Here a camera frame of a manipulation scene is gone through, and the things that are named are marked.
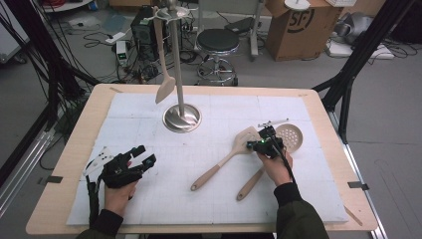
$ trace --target floor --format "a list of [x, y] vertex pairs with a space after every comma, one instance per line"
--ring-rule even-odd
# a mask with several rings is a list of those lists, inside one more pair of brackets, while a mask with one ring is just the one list
[[[76, 16], [96, 16], [103, 23], [115, 12], [88, 12], [85, 9], [64, 14], [64, 19]], [[121, 23], [128, 29], [130, 20]], [[115, 56], [110, 47], [98, 45], [85, 48], [81, 35], [68, 35], [71, 49], [81, 64], [95, 77], [115, 76]], [[229, 61], [236, 66], [239, 87], [312, 88], [331, 77], [346, 62], [321, 54], [312, 61], [274, 62], [267, 50], [251, 62], [248, 42]], [[353, 85], [347, 137], [349, 145], [369, 185], [369, 193], [389, 238], [422, 238], [422, 54], [393, 60], [376, 60], [366, 64]], [[196, 68], [182, 65], [184, 85], [194, 85]], [[115, 78], [101, 78], [105, 82]], [[148, 82], [160, 84], [162, 77]], [[4, 163], [20, 139], [46, 105], [46, 98], [31, 64], [9, 62], [0, 65], [0, 163]], [[60, 139], [42, 158], [44, 167], [54, 167], [64, 141]], [[8, 210], [0, 218], [2, 238], [74, 238], [68, 236], [31, 236], [25, 226], [44, 185], [51, 174], [38, 164], [18, 192]], [[369, 238], [366, 233], [330, 233], [331, 238]]]

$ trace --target white device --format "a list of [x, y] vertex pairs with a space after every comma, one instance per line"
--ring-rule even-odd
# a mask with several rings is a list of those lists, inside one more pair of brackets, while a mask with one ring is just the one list
[[126, 41], [117, 41], [115, 43], [115, 55], [117, 56], [118, 63], [123, 67], [127, 67]]

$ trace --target chair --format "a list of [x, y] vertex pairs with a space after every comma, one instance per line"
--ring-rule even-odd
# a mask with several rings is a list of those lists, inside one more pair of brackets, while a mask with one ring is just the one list
[[195, 49], [207, 54], [204, 61], [198, 66], [198, 76], [201, 80], [220, 83], [222, 86], [225, 82], [232, 80], [232, 85], [238, 86], [238, 78], [233, 65], [221, 57], [237, 51], [239, 37], [229, 30], [205, 29], [204, 11], [254, 14], [254, 26], [250, 31], [251, 60], [254, 61], [258, 57], [257, 29], [264, 0], [199, 0], [198, 3], [198, 34]]

